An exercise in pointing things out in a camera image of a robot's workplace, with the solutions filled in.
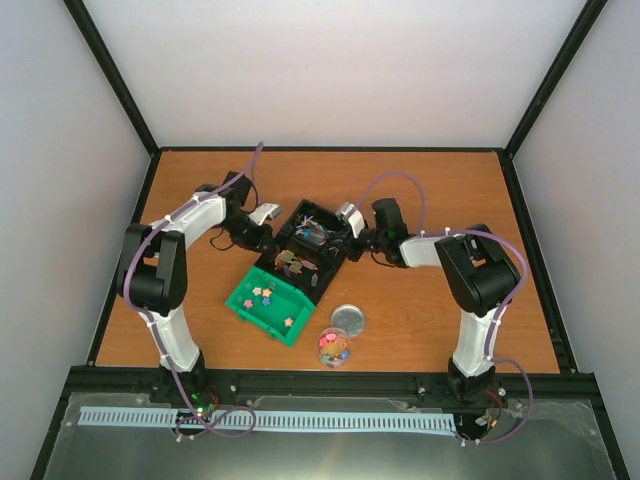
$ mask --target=green plastic container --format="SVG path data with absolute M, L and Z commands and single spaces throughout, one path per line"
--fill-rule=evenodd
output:
M 264 306 L 264 297 L 253 294 L 256 287 L 271 290 L 270 305 Z M 252 300 L 253 307 L 245 308 L 245 300 Z M 236 312 L 241 320 L 255 323 L 288 347 L 293 346 L 316 308 L 300 290 L 257 267 L 249 270 L 225 305 Z M 291 327 L 285 326 L 287 318 L 293 319 Z

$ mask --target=black frame bar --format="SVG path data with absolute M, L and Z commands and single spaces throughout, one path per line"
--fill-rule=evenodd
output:
M 64 0 L 78 29 L 100 65 L 107 81 L 125 110 L 151 161 L 142 186 L 132 221 L 139 221 L 163 152 L 167 151 L 249 151 L 250 146 L 239 147 L 162 147 L 159 148 L 142 117 L 127 85 L 122 78 L 107 46 L 82 0 Z M 587 0 L 573 28 L 556 55 L 530 105 L 505 148 L 430 148 L 430 147 L 270 147 L 271 151 L 348 151 L 348 152 L 495 152 L 503 171 L 516 221 L 531 265 L 536 289 L 553 343 L 560 374 L 530 375 L 536 397 L 589 400 L 594 408 L 609 458 L 618 478 L 629 478 L 618 444 L 609 422 L 597 382 L 593 375 L 577 373 L 567 332 L 558 309 L 547 269 L 541 254 L 535 230 L 529 216 L 513 160 L 530 132 L 542 109 L 560 82 L 571 60 L 582 45 L 607 0 Z M 88 366 L 72 367 L 60 396 L 51 426 L 33 470 L 32 479 L 43 478 L 46 472 L 60 422 L 74 392 L 129 392 L 148 393 L 156 401 L 181 405 L 175 386 L 161 368 L 94 367 L 102 338 L 115 301 L 115 283 L 112 282 L 104 309 L 97 326 Z M 446 373 L 357 373 L 357 372 L 284 372 L 247 370 L 206 370 L 212 383 L 219 386 L 224 403 L 239 404 L 262 395 L 298 396 L 359 396 L 403 399 L 420 407 L 441 408 L 454 414 L 478 411 L 478 407 L 460 407 L 453 404 L 443 385 Z M 234 385 L 234 392 L 229 388 Z M 526 388 L 518 375 L 496 375 L 494 387 L 506 388 L 509 395 L 526 397 Z M 418 393 L 423 387 L 425 393 Z

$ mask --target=brown table surface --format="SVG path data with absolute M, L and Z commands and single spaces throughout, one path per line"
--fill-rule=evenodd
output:
M 239 170 L 250 152 L 166 152 L 162 155 L 142 222 L 149 223 L 184 203 L 202 183 L 218 183 Z M 256 171 L 263 201 L 279 203 L 277 231 L 302 198 L 330 210 L 358 200 L 377 175 L 403 170 L 415 175 L 427 192 L 425 230 L 464 228 L 486 223 L 494 233 L 522 249 L 511 202 L 494 153 L 267 152 Z M 420 202 L 413 185 L 392 177 L 379 183 L 362 209 L 396 197 L 410 230 L 416 228 Z M 439 268 L 398 269 L 376 265 L 368 256 L 345 262 L 296 344 L 286 347 L 224 306 L 257 254 L 232 248 L 219 252 L 205 235 L 189 249 L 189 291 L 185 313 L 193 338 L 210 368 L 322 369 L 315 351 L 330 314 L 343 303 L 362 308 L 364 332 L 353 340 L 352 357 L 342 368 L 353 371 L 446 371 L 455 349 L 460 310 Z M 217 240 L 228 244 L 228 236 Z M 500 327 L 496 357 L 518 359 L 530 372 L 557 373 L 552 344 L 533 281 L 507 311 Z M 155 366 L 158 353 L 143 320 L 116 299 L 97 359 L 99 365 Z M 500 371 L 515 371 L 499 366 Z

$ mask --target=clear plastic container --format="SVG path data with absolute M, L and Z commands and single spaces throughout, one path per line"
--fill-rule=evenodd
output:
M 318 357 L 323 365 L 340 368 L 351 356 L 351 341 L 341 328 L 327 328 L 316 342 Z

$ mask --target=white wall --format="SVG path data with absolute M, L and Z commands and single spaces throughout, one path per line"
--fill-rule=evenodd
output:
M 0 477 L 22 479 L 86 360 L 148 156 L 62 1 L 5 6 L 0 45 Z
M 609 2 L 516 157 L 579 366 L 640 478 L 640 2 Z
M 89 0 L 161 145 L 506 145 L 584 0 Z

